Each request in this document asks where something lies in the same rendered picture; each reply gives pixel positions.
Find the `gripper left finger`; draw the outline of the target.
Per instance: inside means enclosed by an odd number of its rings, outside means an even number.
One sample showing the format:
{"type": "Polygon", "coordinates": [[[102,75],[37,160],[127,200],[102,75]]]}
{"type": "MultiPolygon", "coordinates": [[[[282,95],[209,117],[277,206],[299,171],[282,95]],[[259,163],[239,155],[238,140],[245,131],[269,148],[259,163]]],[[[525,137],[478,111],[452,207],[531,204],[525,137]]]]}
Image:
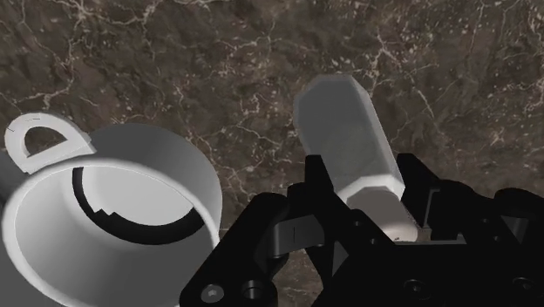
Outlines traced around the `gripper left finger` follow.
{"type": "Polygon", "coordinates": [[[323,160],[305,159],[304,180],[286,195],[252,198],[180,293],[180,307],[277,307],[274,275],[289,254],[307,249],[329,282],[342,262],[364,246],[384,241],[383,231],[336,195],[323,160]]]}

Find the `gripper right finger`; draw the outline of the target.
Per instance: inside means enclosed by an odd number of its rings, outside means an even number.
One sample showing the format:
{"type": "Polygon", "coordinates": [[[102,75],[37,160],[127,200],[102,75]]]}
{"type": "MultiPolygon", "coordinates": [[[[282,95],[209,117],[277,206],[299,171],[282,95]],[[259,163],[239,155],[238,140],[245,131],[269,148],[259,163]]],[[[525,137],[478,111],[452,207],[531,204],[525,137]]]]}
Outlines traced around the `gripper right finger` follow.
{"type": "Polygon", "coordinates": [[[502,188],[494,197],[439,178],[411,153],[397,164],[402,202],[428,231],[407,292],[425,307],[544,307],[544,197],[502,188]]]}

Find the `white faceted bottle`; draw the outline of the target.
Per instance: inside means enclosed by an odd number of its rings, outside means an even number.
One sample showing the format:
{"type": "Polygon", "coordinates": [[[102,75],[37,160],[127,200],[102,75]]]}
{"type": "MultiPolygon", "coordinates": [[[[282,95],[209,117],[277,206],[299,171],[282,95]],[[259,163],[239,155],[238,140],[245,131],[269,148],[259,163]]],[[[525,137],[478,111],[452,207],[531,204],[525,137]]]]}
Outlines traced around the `white faceted bottle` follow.
{"type": "Polygon", "coordinates": [[[334,190],[394,242],[415,242],[418,227],[401,202],[405,182],[369,93],[350,75],[320,75],[294,102],[306,154],[318,154],[334,190]]]}

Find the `white mug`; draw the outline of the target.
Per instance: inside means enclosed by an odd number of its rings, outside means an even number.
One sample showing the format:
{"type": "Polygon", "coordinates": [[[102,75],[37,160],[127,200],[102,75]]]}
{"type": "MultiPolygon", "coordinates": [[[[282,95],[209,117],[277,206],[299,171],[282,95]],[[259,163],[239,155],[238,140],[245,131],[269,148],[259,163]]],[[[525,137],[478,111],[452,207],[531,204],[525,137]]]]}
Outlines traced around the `white mug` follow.
{"type": "Polygon", "coordinates": [[[208,158],[140,123],[83,132],[51,113],[5,130],[15,185],[0,235],[0,307],[187,307],[180,293],[219,242],[208,158]]]}

